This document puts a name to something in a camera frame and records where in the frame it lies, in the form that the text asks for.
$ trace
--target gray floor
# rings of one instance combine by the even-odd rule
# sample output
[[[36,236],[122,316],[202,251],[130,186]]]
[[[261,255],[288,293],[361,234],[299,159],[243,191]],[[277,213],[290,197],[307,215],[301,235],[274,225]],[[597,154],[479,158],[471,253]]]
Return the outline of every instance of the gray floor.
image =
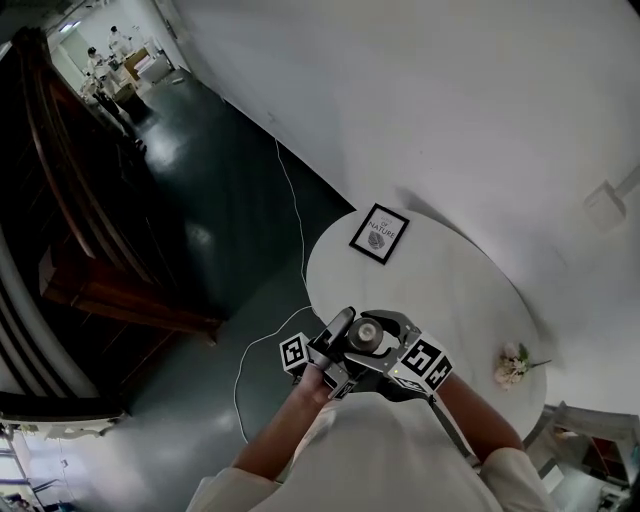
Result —
[[[309,304],[300,278],[300,237],[289,186],[273,139],[187,80],[156,86],[152,114],[139,126],[147,161],[170,207],[181,216],[196,294],[230,316],[211,348],[184,336],[132,396],[132,417],[100,439],[30,438],[32,476],[60,478],[48,496],[87,511],[182,511],[200,479],[224,468],[243,446],[233,407],[240,356]],[[307,255],[320,234],[351,208],[288,152]],[[277,344],[322,324],[310,310],[249,352],[239,406],[251,437],[291,387]],[[60,459],[68,463],[62,473]]]

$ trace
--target table top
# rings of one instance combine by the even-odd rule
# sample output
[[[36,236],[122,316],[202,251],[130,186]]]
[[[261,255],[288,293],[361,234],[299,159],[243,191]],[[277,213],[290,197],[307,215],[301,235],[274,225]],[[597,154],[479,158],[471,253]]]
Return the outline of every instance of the table top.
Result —
[[[323,322],[353,306],[407,315],[450,352],[456,373],[522,438],[538,421],[547,393],[544,367],[509,391],[493,378],[506,343],[523,343],[540,361],[538,334],[513,285],[475,245],[415,212],[393,209],[409,225],[386,265],[349,247],[368,211],[342,217],[316,243],[307,267],[309,298]],[[383,346],[397,341],[385,333]]]

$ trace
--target small flower bouquet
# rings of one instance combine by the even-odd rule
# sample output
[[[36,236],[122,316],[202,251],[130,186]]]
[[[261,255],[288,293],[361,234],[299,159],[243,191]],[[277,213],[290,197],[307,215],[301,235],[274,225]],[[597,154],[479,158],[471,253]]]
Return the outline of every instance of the small flower bouquet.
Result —
[[[508,391],[511,386],[520,382],[529,370],[550,362],[551,360],[542,363],[531,363],[527,347],[520,343],[516,348],[513,343],[507,343],[498,359],[498,367],[493,377],[502,389]]]

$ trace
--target framed picture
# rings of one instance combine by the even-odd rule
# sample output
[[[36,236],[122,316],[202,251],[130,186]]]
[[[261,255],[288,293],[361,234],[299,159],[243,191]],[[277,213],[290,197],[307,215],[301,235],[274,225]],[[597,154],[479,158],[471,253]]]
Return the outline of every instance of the framed picture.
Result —
[[[349,245],[384,265],[408,225],[409,219],[376,203]]]

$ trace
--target black picture frame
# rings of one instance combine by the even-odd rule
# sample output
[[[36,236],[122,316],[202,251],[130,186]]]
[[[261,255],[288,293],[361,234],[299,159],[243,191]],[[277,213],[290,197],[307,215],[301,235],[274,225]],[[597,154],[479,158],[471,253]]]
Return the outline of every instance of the black picture frame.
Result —
[[[374,214],[378,210],[381,210],[381,211],[385,212],[386,214],[391,215],[392,217],[395,217],[396,219],[398,219],[398,220],[403,222],[403,226],[398,231],[398,234],[396,235],[396,238],[393,240],[393,243],[391,244],[391,247],[389,248],[389,251],[387,251],[387,253],[385,254],[384,258],[381,258],[380,256],[368,251],[366,248],[364,248],[364,247],[362,247],[362,246],[360,246],[360,245],[358,245],[356,243],[358,238],[360,238],[360,235],[362,234],[364,229],[367,227],[367,224],[371,220],[371,217],[373,217]],[[395,250],[396,246],[398,245],[398,242],[402,238],[402,235],[404,234],[405,230],[407,229],[407,226],[409,225],[409,222],[410,222],[409,219],[403,217],[402,215],[399,215],[396,212],[389,210],[389,208],[385,208],[384,206],[379,205],[378,203],[375,203],[373,205],[373,207],[371,208],[371,211],[367,214],[367,217],[364,219],[364,222],[362,224],[360,224],[360,227],[356,231],[355,236],[351,239],[351,242],[349,242],[349,247],[353,247],[356,251],[361,252],[362,254],[364,254],[366,256],[369,256],[371,259],[376,260],[378,263],[382,263],[383,265],[386,265],[387,261],[389,261],[389,258],[391,257],[391,255],[393,254],[393,251]]]

